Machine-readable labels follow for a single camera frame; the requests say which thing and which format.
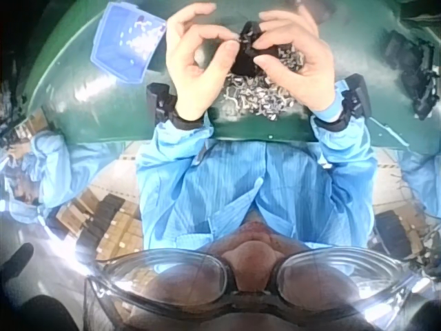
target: hand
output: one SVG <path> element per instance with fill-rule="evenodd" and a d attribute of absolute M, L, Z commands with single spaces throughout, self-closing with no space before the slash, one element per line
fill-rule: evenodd
<path fill-rule="evenodd" d="M 194 3 L 167 22 L 167 68 L 176 86 L 176 111 L 187 121 L 200 119 L 222 90 L 239 51 L 239 36 L 222 26 L 196 25 L 198 14 L 211 14 L 214 3 Z M 207 69 L 198 67 L 194 55 L 204 39 L 222 39 Z"/>
<path fill-rule="evenodd" d="M 32 150 L 30 141 L 26 143 L 18 143 L 16 145 L 11 145 L 8 154 L 11 155 L 14 159 L 19 160 L 22 159 L 25 154 L 30 153 Z"/>
<path fill-rule="evenodd" d="M 336 97 L 334 83 L 334 58 L 329 46 L 319 38 L 318 27 L 304 6 L 298 14 L 273 10 L 260 13 L 264 21 L 260 28 L 263 35 L 254 48 L 264 50 L 273 45 L 292 43 L 305 56 L 305 66 L 300 72 L 292 72 L 278 59 L 260 55 L 254 62 L 268 77 L 303 105 L 314 112 L 327 109 Z"/>

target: small metal component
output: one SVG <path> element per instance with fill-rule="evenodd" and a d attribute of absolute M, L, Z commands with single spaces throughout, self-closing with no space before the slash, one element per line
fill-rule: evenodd
<path fill-rule="evenodd" d="M 303 55 L 292 50 L 290 45 L 279 46 L 279 59 L 291 71 L 297 71 L 303 66 Z M 229 118 L 239 118 L 246 114 L 265 116 L 270 121 L 276 121 L 283 113 L 300 113 L 306 115 L 301 107 L 296 107 L 297 101 L 288 91 L 277 86 L 271 79 L 263 75 L 256 77 L 237 76 L 229 73 L 223 88 L 224 100 L 232 100 L 234 106 L 225 111 Z"/>

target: nose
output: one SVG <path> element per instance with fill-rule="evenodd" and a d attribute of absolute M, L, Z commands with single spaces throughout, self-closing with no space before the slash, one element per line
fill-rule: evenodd
<path fill-rule="evenodd" d="M 248 241 L 223 255 L 234 271 L 238 289 L 244 292 L 263 291 L 274 265 L 282 257 L 262 241 Z"/>

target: black wrist strap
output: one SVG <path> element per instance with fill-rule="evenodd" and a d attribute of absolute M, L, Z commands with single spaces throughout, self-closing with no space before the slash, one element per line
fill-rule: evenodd
<path fill-rule="evenodd" d="M 341 132 L 348 127 L 351 117 L 358 119 L 361 116 L 365 118 L 371 116 L 371 102 L 363 76 L 353 74 L 346 78 L 346 83 L 349 90 L 342 93 L 344 99 L 342 101 L 343 111 L 340 117 L 332 123 L 322 121 L 316 117 L 314 122 L 318 127 L 330 132 Z"/>
<path fill-rule="evenodd" d="M 316 122 L 316 125 L 320 128 L 324 128 L 325 130 L 328 130 L 330 132 L 341 132 L 344 129 L 346 129 L 349 125 L 349 122 L 351 121 L 351 112 L 348 111 L 346 107 L 343 106 L 343 111 L 338 117 L 338 120 L 335 122 L 325 122 L 316 117 L 314 119 L 314 122 Z"/>
<path fill-rule="evenodd" d="M 202 128 L 204 125 L 204 116 L 195 121 L 187 121 L 181 117 L 179 117 L 176 110 L 171 113 L 170 121 L 176 129 L 190 131 L 194 129 Z"/>
<path fill-rule="evenodd" d="M 195 121 L 187 121 L 181 118 L 176 112 L 178 98 L 170 94 L 170 87 L 163 83 L 151 83 L 147 87 L 147 102 L 151 100 L 155 108 L 155 123 L 165 123 L 170 120 L 175 128 L 190 131 L 202 128 L 204 116 Z"/>

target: safety goggles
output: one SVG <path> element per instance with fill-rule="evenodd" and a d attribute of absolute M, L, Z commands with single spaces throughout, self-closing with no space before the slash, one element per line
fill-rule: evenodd
<path fill-rule="evenodd" d="M 359 248 L 285 257 L 260 292 L 239 291 L 227 261 L 197 251 L 147 250 L 97 262 L 94 269 L 88 286 L 107 317 L 118 316 L 122 323 L 125 303 L 126 308 L 179 321 L 243 312 L 313 325 L 361 314 L 369 322 L 381 318 L 385 326 L 420 280 L 405 263 Z"/>

